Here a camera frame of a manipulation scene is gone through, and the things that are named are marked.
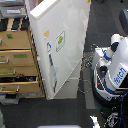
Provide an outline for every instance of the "drawer handle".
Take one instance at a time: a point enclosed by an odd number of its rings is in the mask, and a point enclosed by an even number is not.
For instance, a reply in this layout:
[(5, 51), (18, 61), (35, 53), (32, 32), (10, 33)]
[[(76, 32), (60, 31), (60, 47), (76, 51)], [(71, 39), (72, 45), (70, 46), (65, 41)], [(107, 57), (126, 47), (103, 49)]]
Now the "drawer handle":
[(19, 85), (18, 85), (16, 91), (3, 91), (3, 88), (4, 88), (4, 87), (1, 87), (0, 92), (9, 93), (9, 92), (19, 92), (19, 88), (20, 88), (20, 87), (19, 87)]
[(7, 61), (5, 62), (0, 62), (0, 64), (7, 64), (9, 62), (9, 60), (7, 59)]
[(14, 70), (13, 73), (2, 73), (0, 74), (0, 76), (10, 76), (10, 75), (15, 75), (16, 74), (16, 71)]
[(2, 39), (0, 39), (0, 45), (2, 44)]

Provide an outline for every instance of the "white door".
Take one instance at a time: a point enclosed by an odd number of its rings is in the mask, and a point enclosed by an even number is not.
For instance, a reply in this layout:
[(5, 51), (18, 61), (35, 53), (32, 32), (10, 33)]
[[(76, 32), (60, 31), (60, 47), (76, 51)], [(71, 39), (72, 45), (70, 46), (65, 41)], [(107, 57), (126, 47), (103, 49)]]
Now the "white door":
[(89, 11), (88, 0), (44, 0), (30, 9), (47, 98), (54, 98), (82, 59)]

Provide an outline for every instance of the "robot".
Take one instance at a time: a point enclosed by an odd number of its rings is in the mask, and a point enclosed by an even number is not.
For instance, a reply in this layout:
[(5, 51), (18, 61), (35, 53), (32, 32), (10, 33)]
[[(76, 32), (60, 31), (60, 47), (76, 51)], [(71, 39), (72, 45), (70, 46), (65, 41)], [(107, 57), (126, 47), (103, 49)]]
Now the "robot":
[[(119, 19), (128, 35), (128, 9), (120, 12)], [(110, 47), (95, 48), (92, 70), (94, 95), (102, 103), (118, 103), (128, 92), (128, 37), (114, 34)]]

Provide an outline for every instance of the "cabinet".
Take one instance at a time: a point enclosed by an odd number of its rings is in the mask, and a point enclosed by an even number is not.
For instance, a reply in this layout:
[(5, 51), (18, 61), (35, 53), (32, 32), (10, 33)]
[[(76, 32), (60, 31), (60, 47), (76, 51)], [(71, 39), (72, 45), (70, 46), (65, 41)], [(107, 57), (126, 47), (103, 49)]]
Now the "cabinet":
[(37, 55), (32, 44), (29, 26), (12, 31), (14, 19), (8, 19), (6, 31), (0, 32), (0, 94), (18, 97), (44, 97)]

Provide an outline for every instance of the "open drawer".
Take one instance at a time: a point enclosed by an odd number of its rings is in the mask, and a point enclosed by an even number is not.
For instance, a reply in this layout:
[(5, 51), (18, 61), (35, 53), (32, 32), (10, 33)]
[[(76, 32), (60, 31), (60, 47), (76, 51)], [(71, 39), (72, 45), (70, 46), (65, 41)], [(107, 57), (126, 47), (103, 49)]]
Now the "open drawer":
[(0, 94), (40, 92), (38, 79), (29, 82), (0, 83)]
[(34, 65), (31, 50), (0, 51), (0, 67)]
[(0, 49), (31, 49), (27, 31), (0, 32)]
[(37, 76), (36, 66), (28, 67), (2, 67), (0, 77)]

